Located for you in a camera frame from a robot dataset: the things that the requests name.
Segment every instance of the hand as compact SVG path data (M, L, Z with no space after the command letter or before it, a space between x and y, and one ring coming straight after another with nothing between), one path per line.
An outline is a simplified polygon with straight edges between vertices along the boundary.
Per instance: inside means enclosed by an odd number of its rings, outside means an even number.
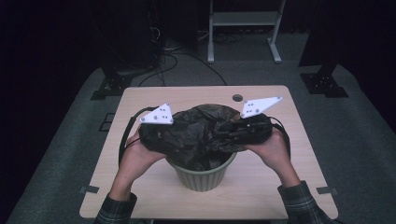
M127 145L139 138L139 132L127 140ZM122 156L120 168L114 179L108 196L116 201L128 201L131 186L147 169L166 156L160 152L148 150L140 140L133 142Z
M245 148L256 153L262 161L279 176L284 188L300 184L300 178L291 164L283 134L273 128L273 133L267 141L258 145L246 145Z

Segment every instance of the person's left hand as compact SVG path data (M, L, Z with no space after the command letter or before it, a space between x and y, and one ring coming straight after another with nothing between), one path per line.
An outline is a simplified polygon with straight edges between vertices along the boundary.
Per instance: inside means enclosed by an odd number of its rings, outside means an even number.
M139 138L136 131L127 141L127 145ZM131 186L147 169L166 156L160 152L148 150L140 140L133 142L122 156L119 171L114 179L108 196L117 201L128 201Z

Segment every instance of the plaid sleeve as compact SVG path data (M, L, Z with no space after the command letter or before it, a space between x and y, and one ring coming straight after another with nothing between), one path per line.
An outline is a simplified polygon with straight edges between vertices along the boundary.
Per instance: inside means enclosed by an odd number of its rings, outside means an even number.
M288 223L316 224L333 223L332 220L318 207L314 197L312 197L305 181L300 185L283 189L277 189L285 204L286 212L289 215Z
M136 201L137 197L132 193L128 202L115 201L106 196L93 224L128 223Z

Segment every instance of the table top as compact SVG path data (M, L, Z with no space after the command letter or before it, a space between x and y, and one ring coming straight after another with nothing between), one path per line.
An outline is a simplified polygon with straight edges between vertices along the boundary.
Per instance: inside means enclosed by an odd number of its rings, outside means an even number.
M290 136L291 162L299 177L305 180L318 206L330 217L338 211L331 194L318 194L317 188L327 187L317 158L306 135L304 125L285 86L208 86L128 88L120 105L96 165L90 186L98 192L87 192L80 209L82 217L96 217L110 191L118 170L120 140L129 121L138 110L168 103L172 113L196 105L227 105L238 111L244 101L236 102L239 94L245 100L282 96L276 105L264 111L279 119ZM139 125L136 121L130 135ZM229 165L221 183L207 192L187 189L166 160L153 164L132 186L137 203L132 218L160 219L286 219L288 215L277 187L280 181L274 171L251 151L239 152Z

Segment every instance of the gray carpet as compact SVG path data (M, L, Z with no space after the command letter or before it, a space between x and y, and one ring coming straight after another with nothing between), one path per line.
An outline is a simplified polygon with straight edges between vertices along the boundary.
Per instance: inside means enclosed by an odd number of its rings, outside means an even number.
M308 93L299 74L318 68L297 67L306 39L307 34L280 34L276 44L283 63L274 64L262 35L244 35L243 41L215 45L215 63L211 67L230 86L287 86L326 181L339 192L333 196L338 219L345 223L394 223L396 136L342 66L335 69L333 77L346 89L348 98ZM206 60L206 45L199 46L197 52L177 52ZM177 66L163 73L164 81L153 76L142 86L223 85L202 62L188 55L173 56ZM174 62L164 56L161 69L166 70ZM135 78L131 86L139 85L150 74ZM84 195L78 191L90 183L106 140L106 132L98 132L99 127L106 113L116 112L120 101L114 96L90 100L103 79L101 69L97 69L81 88L8 223L92 223L79 216Z

